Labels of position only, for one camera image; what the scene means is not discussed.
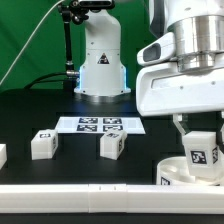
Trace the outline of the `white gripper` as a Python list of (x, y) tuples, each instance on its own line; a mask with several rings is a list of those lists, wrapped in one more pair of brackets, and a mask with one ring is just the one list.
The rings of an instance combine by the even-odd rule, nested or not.
[[(180, 73), (174, 62), (143, 68), (136, 81), (136, 105), (142, 116), (173, 115), (181, 135), (187, 133), (182, 113), (224, 110), (224, 59), (208, 70)], [(221, 111), (219, 145), (224, 144), (224, 111)]]

